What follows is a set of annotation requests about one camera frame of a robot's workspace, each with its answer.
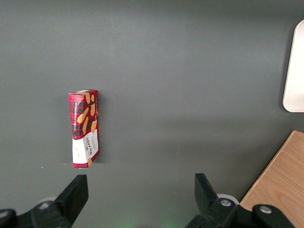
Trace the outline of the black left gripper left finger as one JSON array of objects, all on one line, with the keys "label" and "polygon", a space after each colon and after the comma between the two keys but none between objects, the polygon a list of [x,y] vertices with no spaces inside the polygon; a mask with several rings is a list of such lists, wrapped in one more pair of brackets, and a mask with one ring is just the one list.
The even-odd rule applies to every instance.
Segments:
[{"label": "black left gripper left finger", "polygon": [[70,228],[88,200],[86,175],[77,175],[54,199],[17,216],[18,228]]}]

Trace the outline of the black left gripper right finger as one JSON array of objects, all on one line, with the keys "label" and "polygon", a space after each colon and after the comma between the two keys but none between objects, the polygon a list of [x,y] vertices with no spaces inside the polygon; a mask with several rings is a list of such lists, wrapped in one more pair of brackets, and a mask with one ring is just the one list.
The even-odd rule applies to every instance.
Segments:
[{"label": "black left gripper right finger", "polygon": [[199,208],[188,228],[250,228],[251,213],[227,197],[218,197],[203,173],[195,174],[195,200]]}]

